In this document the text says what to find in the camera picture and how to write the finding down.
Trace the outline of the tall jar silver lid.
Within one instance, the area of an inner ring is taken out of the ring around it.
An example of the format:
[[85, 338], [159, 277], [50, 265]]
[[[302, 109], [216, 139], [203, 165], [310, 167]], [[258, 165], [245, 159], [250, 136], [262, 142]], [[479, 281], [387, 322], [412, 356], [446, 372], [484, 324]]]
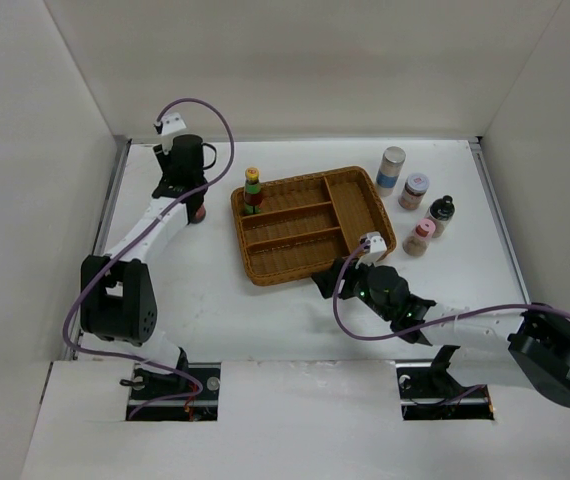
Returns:
[[375, 178], [375, 186], [381, 197], [392, 194], [405, 160], [406, 153], [398, 146], [390, 146], [383, 152]]

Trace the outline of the spice jar pink lid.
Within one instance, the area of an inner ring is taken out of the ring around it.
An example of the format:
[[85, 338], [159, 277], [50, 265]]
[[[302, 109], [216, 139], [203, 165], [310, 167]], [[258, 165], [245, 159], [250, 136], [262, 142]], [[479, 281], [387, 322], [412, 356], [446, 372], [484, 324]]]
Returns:
[[402, 247], [406, 254], [421, 257], [427, 251], [435, 233], [435, 223], [427, 218], [416, 223], [411, 233], [403, 241]]

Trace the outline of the green red sauce bottle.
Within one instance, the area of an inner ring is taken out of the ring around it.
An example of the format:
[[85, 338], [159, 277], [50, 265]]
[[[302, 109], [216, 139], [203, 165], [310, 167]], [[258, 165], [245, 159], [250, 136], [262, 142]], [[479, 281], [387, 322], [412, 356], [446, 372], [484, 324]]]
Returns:
[[246, 215], [253, 215], [260, 212], [263, 193], [259, 179], [259, 170], [256, 167], [249, 167], [245, 171], [243, 198]]

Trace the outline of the small jar black cap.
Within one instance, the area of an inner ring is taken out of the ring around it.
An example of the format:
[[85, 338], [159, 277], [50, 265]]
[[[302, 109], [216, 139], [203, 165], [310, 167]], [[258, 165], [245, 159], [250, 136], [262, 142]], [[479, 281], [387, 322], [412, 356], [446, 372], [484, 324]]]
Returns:
[[455, 213], [453, 198], [450, 195], [435, 200], [427, 210], [426, 218], [435, 225], [434, 238], [439, 238], [445, 231]]

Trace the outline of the clear bottle black cap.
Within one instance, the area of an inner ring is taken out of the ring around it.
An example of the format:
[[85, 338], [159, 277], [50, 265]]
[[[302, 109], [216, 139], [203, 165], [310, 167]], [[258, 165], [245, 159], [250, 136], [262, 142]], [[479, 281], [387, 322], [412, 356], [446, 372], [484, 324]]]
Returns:
[[188, 214], [188, 222], [190, 224], [201, 223], [206, 216], [204, 198], [202, 196], [190, 197], [186, 201], [186, 210]]

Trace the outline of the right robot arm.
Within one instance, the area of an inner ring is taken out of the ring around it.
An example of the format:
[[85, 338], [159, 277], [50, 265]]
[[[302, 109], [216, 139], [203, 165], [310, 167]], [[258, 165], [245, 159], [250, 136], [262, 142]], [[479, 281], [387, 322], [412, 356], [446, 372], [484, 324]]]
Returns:
[[387, 338], [435, 347], [429, 384], [448, 396], [477, 385], [529, 388], [570, 408], [570, 316], [544, 304], [463, 311], [421, 298], [391, 266], [338, 258], [312, 279], [323, 298], [355, 298], [388, 323]]

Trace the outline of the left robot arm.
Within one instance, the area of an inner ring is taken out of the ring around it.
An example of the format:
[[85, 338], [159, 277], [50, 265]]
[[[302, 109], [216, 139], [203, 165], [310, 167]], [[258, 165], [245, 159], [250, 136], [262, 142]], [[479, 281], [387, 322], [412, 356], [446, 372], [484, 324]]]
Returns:
[[103, 256], [90, 255], [81, 265], [81, 286], [91, 279], [127, 245], [157, 221], [151, 233], [109, 268], [89, 292], [80, 308], [81, 329], [100, 341], [92, 350], [132, 355], [143, 360], [144, 378], [155, 378], [155, 386], [171, 399], [189, 387], [189, 366], [184, 350], [156, 327], [157, 303], [149, 263], [169, 245], [180, 230], [204, 220], [203, 191], [183, 200], [169, 213], [164, 210], [175, 199], [206, 183], [204, 150], [212, 146], [195, 134], [175, 137], [168, 152], [153, 147], [161, 167], [161, 179], [151, 195], [143, 217], [130, 232]]

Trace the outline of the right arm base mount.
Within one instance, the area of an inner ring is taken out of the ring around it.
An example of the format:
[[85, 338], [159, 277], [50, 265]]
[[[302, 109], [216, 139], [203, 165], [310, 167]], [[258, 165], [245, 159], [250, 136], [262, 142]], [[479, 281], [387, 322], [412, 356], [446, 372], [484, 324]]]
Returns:
[[396, 365], [401, 415], [405, 421], [494, 419], [488, 388], [462, 386], [448, 372], [457, 347], [441, 347], [432, 360]]

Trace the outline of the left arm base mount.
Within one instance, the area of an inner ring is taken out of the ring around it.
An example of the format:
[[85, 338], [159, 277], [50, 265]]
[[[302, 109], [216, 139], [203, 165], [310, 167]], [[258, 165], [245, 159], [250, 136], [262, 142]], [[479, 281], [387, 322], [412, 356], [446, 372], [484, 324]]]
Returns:
[[136, 366], [130, 378], [120, 380], [128, 388], [125, 419], [138, 422], [210, 422], [218, 418], [221, 391], [220, 363], [192, 363], [188, 373], [198, 386], [175, 375], [154, 373]]

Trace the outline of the spice jar white lid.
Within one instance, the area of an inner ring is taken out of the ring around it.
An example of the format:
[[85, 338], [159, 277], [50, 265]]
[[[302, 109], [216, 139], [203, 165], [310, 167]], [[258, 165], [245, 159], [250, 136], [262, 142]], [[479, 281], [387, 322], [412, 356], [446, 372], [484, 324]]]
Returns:
[[398, 198], [399, 205], [406, 210], [417, 209], [429, 188], [429, 178], [423, 173], [412, 173], [405, 181], [401, 195]]

